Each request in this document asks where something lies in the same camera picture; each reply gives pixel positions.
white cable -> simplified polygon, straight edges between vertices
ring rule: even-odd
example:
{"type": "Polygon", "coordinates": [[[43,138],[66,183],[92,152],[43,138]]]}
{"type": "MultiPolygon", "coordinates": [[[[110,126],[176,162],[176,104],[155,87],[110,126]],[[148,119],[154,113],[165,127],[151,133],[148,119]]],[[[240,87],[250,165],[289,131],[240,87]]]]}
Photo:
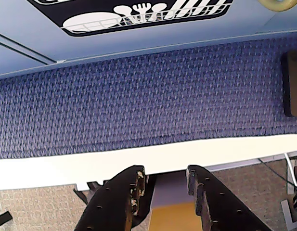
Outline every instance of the white cable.
{"type": "Polygon", "coordinates": [[[284,153],[284,155],[285,155],[285,158],[286,158],[286,161],[287,161],[287,164],[288,164],[290,173],[291,173],[291,175],[292,175],[293,183],[294,183],[294,185],[297,187],[297,180],[296,180],[296,177],[295,177],[295,174],[294,174],[294,170],[293,170],[293,166],[292,166],[292,164],[291,164],[291,161],[290,161],[290,159],[289,159],[289,156],[288,156],[287,153],[284,153]]]}

patterned blue fabric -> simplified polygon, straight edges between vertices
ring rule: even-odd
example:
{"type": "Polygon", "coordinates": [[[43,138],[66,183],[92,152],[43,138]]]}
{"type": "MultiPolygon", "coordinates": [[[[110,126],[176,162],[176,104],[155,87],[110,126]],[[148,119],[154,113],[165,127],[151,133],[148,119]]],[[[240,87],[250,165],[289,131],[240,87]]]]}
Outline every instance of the patterned blue fabric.
{"type": "Polygon", "coordinates": [[[297,133],[281,54],[297,38],[121,58],[0,80],[0,158],[297,133]]]}

black and white sign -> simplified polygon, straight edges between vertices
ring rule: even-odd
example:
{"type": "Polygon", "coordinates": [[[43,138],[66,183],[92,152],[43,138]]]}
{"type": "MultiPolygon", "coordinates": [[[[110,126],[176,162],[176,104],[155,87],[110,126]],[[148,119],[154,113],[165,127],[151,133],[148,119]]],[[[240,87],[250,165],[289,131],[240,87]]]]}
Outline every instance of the black and white sign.
{"type": "Polygon", "coordinates": [[[233,0],[28,0],[71,36],[220,17],[233,0]]]}

yellow ring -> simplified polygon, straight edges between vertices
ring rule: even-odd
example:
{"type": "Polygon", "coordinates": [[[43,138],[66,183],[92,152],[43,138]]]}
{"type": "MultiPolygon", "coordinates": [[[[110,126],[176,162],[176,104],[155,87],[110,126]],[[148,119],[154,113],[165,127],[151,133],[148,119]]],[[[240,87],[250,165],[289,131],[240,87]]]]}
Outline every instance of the yellow ring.
{"type": "Polygon", "coordinates": [[[258,0],[263,6],[271,11],[281,12],[287,11],[296,6],[297,0],[258,0]]]}

cable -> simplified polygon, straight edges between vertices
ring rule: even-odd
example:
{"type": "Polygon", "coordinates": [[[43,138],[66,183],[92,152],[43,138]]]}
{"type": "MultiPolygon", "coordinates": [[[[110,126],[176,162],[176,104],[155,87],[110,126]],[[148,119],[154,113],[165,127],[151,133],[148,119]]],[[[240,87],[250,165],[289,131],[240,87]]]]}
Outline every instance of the cable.
{"type": "Polygon", "coordinates": [[[287,179],[285,179],[283,176],[281,176],[279,173],[277,173],[275,170],[273,170],[271,167],[269,167],[266,163],[264,163],[261,159],[258,158],[258,160],[264,164],[267,168],[269,168],[275,175],[277,175],[278,177],[280,177],[282,180],[284,180],[285,182],[289,183],[290,185],[292,185],[294,188],[297,189],[297,186],[294,185],[292,182],[289,182],[287,179]]]}
{"type": "Polygon", "coordinates": [[[294,185],[297,187],[296,176],[295,176],[295,173],[294,173],[293,166],[292,166],[292,164],[291,164],[291,160],[289,159],[289,156],[288,156],[287,153],[284,153],[284,155],[285,155],[285,158],[286,158],[286,161],[287,161],[287,164],[288,164],[290,173],[291,173],[291,175],[292,175],[292,179],[293,179],[294,185]]]}

